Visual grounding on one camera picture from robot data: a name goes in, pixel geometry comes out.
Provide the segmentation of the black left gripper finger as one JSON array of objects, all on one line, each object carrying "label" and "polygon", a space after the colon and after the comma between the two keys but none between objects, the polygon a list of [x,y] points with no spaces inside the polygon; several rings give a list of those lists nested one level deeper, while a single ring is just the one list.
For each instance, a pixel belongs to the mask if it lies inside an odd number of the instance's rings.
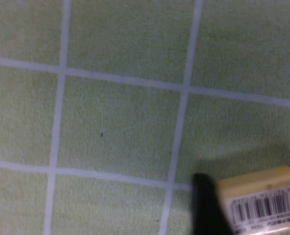
[{"label": "black left gripper finger", "polygon": [[204,173],[192,176],[192,234],[234,234],[221,208],[216,182]]}]

